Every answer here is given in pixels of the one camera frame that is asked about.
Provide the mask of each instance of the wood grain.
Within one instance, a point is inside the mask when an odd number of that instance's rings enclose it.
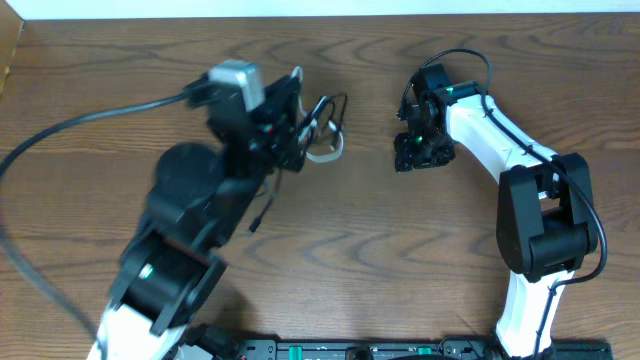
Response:
[[[505,114],[591,168],[609,263],[565,292],[553,335],[603,338],[617,359],[640,358],[640,15],[30,22],[0,102],[0,154],[65,118],[172,95],[227,58],[262,64],[265,81],[300,64],[308,107],[349,93],[345,155],[285,176],[260,231],[223,249],[230,267],[196,322],[284,339],[486,334],[508,278],[493,179],[463,148],[447,167],[393,171],[408,77],[462,46],[494,62]],[[484,80],[473,58],[446,64],[454,80]],[[204,120],[173,106],[87,124],[29,151],[3,183],[20,248],[95,321],[157,158],[177,142],[213,144]],[[0,358],[86,357],[80,326],[5,261],[0,282]]]

